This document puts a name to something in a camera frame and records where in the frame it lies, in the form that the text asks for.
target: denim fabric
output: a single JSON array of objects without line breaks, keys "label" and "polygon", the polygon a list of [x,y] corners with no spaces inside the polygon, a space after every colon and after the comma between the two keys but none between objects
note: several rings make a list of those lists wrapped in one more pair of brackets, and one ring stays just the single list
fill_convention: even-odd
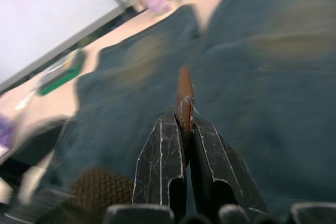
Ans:
[{"label": "denim fabric", "polygon": [[198,116],[237,149],[273,213],[336,201],[336,1],[223,0],[201,48],[199,37],[184,6],[103,49],[41,184],[69,186],[88,166],[133,177],[188,64]]},{"label": "denim fabric", "polygon": [[336,0],[223,0],[191,69],[199,116],[275,214],[336,201]]}]

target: green object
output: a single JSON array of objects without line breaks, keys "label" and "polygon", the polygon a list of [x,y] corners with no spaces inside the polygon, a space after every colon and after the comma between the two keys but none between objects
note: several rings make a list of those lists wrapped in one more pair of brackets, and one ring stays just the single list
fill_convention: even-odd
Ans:
[{"label": "green object", "polygon": [[46,95],[78,76],[83,68],[85,59],[86,52],[83,49],[77,49],[53,64],[42,77],[38,94]]}]

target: table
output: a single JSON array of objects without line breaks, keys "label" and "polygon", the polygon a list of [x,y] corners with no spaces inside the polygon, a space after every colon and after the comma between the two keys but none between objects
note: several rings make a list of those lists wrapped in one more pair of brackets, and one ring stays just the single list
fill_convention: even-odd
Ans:
[{"label": "table", "polygon": [[[180,5],[194,4],[201,29],[204,30],[212,12],[221,0],[177,1]],[[98,63],[97,55],[102,48],[117,44],[155,24],[157,21],[158,19],[153,19],[149,12],[144,12],[116,28],[114,31],[89,44],[85,48],[88,56],[81,75],[94,71]],[[0,99],[0,111],[11,119],[16,118],[20,112],[15,110],[15,106],[18,105],[20,100],[22,100],[29,90],[36,85],[40,77],[41,75],[39,74],[21,86],[4,94]],[[78,98],[75,92],[75,82],[75,79],[71,80],[44,97],[39,97],[37,95],[33,96],[29,106],[24,111],[25,118],[18,129],[15,148],[22,144],[29,131],[32,130],[32,127],[41,125],[56,117],[73,116],[76,113],[78,108]],[[38,180],[38,176],[33,174],[32,177],[34,178],[34,182]]]}]

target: brown textured object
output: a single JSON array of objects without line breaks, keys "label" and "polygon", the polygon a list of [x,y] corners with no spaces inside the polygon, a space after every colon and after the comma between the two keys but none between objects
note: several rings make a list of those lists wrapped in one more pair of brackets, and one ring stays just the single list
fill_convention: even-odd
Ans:
[{"label": "brown textured object", "polygon": [[102,168],[91,168],[72,184],[74,195],[68,202],[92,214],[104,216],[115,204],[131,204],[134,180],[109,173]]},{"label": "brown textured object", "polygon": [[180,70],[174,114],[180,124],[183,146],[186,148],[193,128],[194,90],[187,67]]}]

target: white wall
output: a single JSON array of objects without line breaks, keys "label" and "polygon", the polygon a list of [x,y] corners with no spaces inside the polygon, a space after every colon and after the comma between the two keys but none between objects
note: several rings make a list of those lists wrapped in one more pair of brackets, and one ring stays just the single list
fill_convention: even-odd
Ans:
[{"label": "white wall", "polygon": [[121,14],[114,0],[0,0],[0,8],[0,91]]}]

